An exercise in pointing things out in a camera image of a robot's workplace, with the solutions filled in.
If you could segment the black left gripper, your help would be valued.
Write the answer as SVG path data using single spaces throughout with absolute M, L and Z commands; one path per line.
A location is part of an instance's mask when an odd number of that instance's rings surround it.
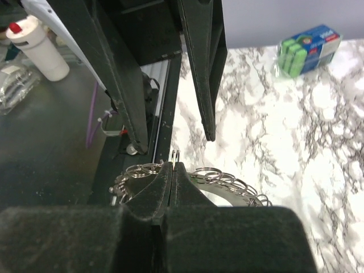
M 113 100 L 135 149 L 148 133 L 140 66 L 180 56 L 168 1 L 50 1 Z M 216 99 L 227 57 L 221 1 L 178 1 L 202 125 L 216 140 Z

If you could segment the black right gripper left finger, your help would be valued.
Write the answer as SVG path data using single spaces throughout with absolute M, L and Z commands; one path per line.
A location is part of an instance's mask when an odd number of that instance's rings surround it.
M 10 207 L 1 213 L 2 272 L 164 272 L 166 162 L 129 180 L 148 186 L 115 205 Z

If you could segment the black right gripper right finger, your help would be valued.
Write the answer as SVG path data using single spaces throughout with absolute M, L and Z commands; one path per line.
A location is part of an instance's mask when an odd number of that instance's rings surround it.
M 176 198 L 177 187 L 190 182 L 183 163 L 176 163 L 163 217 L 167 272 L 317 272 L 292 210 L 185 205 Z

